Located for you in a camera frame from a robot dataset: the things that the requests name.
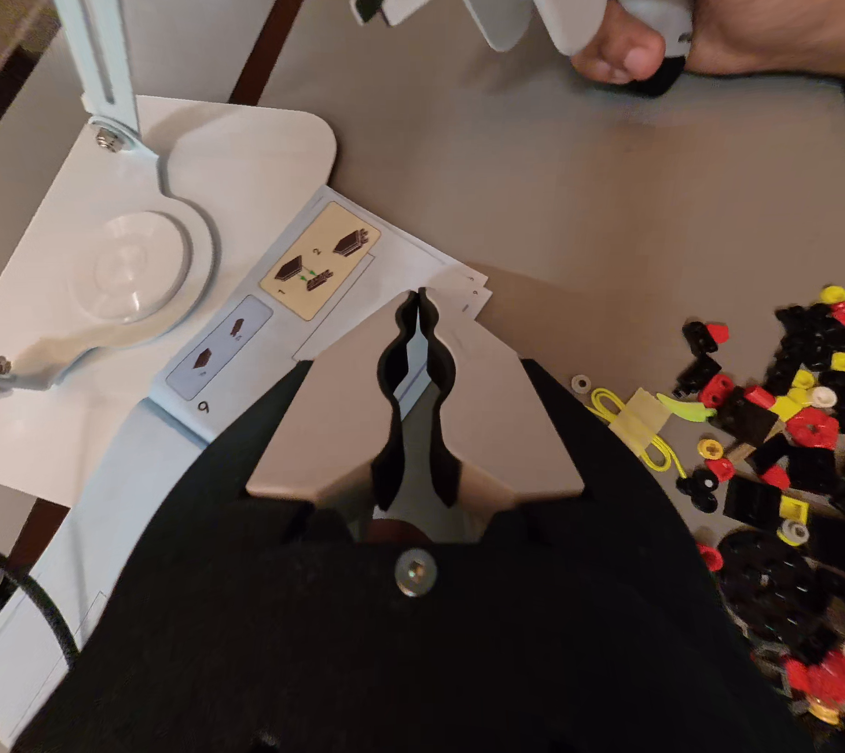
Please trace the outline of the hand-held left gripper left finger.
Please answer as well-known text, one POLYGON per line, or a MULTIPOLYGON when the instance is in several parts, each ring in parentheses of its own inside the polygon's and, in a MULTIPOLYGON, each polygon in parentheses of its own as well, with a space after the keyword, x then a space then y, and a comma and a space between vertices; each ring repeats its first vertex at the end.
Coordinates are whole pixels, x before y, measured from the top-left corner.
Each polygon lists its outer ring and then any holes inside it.
POLYGON ((405 470, 396 389, 417 312, 417 293, 400 293, 311 362, 248 494, 338 512, 391 506, 405 470))

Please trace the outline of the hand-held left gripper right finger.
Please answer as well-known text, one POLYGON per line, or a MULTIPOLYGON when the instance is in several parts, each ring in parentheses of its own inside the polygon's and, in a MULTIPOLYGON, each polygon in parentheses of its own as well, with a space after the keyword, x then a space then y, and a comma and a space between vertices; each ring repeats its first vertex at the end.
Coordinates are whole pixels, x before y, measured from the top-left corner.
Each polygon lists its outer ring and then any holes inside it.
POLYGON ((420 289, 432 408, 434 491, 464 530, 526 504, 573 500, 586 484, 519 354, 435 287, 420 289))

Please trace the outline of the lego instruction booklet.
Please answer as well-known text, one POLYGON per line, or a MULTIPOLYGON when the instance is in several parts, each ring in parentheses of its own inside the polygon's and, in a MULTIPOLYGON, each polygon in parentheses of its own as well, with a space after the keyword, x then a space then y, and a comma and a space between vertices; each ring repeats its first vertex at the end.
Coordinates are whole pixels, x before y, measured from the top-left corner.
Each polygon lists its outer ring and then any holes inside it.
POLYGON ((323 187, 153 378, 34 567, 84 644, 134 545, 198 454, 295 366, 406 290, 476 318, 488 278, 323 187))

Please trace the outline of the neon green lego feather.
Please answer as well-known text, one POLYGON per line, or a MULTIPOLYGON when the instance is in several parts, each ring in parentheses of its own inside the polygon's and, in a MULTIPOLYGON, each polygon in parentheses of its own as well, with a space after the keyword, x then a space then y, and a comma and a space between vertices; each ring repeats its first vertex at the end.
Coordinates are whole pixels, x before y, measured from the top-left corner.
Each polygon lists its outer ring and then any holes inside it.
POLYGON ((707 422, 716 416, 716 409, 707 407, 700 401, 683 401, 657 393, 656 399, 669 412, 688 422, 707 422))

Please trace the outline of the pile of lego pieces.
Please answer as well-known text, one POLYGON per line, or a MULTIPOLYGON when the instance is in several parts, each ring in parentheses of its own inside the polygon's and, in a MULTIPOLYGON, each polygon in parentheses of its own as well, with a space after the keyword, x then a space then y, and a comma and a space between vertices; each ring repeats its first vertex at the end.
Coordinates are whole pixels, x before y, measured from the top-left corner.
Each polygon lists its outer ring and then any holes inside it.
POLYGON ((717 362, 726 325, 689 320, 693 360, 672 404, 730 439, 700 441, 702 462, 676 487, 738 529, 712 550, 724 605, 755 666, 823 741, 843 743, 843 286, 775 312, 783 328, 761 382, 717 362))

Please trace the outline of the clear tape piece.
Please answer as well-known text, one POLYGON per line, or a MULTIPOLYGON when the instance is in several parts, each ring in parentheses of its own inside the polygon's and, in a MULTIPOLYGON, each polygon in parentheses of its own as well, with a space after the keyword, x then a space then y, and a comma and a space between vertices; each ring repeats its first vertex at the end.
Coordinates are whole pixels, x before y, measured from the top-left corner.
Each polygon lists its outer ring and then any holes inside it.
POLYGON ((671 411, 643 388, 624 404, 609 424, 609 431, 635 455, 644 455, 647 448, 671 417, 671 411))

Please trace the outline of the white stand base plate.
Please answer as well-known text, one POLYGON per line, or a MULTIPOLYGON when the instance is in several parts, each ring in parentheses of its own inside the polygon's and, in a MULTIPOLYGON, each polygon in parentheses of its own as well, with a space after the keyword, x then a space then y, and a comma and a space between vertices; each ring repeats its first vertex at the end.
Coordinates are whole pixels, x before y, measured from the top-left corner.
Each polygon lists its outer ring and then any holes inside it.
POLYGON ((2 486, 60 505, 334 165, 313 114, 139 112, 143 146, 79 133, 2 273, 2 486))

